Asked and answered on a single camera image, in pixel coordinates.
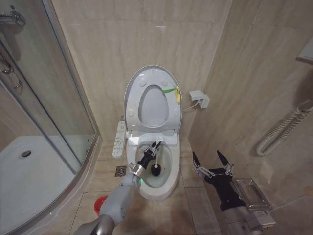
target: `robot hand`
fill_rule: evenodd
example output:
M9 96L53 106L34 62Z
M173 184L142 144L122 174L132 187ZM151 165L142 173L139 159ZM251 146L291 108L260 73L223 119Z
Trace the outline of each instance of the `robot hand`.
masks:
M216 192L221 200L220 208L225 211L229 208L246 206L238 194L235 192L230 182L233 176L233 167L227 158L222 153L217 151L217 154L222 162L224 168L206 169L200 166L200 162L195 154L193 154L194 171L203 178L207 183L212 184L215 187Z
M129 164L129 167L136 176L140 177L142 171L147 169L149 161L156 159L160 145L161 141L158 143L157 141L153 142L146 150L143 151L144 156L139 162L137 162L136 165L134 163Z

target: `toilet brush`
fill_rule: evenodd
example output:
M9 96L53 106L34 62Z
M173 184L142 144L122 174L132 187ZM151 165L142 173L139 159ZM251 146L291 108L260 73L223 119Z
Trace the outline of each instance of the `toilet brush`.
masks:
M157 159L158 159L158 153L156 155L156 162L155 164L153 164L151 166L151 173L154 175L154 176L159 176L160 173L161 173L161 166L157 163Z

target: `red object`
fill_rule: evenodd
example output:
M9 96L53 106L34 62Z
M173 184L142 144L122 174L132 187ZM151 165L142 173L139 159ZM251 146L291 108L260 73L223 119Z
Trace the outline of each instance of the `red object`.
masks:
M97 215L99 216L100 213L100 208L102 206L102 204L104 203L104 201L107 199L107 197L99 197L95 202L94 202L94 211L97 213Z

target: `green tag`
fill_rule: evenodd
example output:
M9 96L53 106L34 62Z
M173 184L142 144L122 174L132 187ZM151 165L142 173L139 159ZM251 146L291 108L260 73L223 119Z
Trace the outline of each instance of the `green tag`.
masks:
M173 90L175 90L176 88L171 88L171 89L168 89L168 90L162 90L163 93L169 93L169 92L172 92Z

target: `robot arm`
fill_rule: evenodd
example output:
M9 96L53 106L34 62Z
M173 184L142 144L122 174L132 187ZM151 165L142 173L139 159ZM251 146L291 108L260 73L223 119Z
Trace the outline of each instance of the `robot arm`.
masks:
M267 211L250 212L243 200L231 185L234 165L229 164L225 156L217 151L223 168L206 169L193 152L194 171L207 183L212 184L221 200L220 208L227 218L230 235L261 235L263 230L275 225Z
M81 225L75 235L111 235L115 226L125 217L134 198L134 192L140 187L141 173L147 169L149 161L156 158L161 142L152 143L137 164L130 164L132 173L124 176L119 187L115 188L100 208L99 217L93 222Z

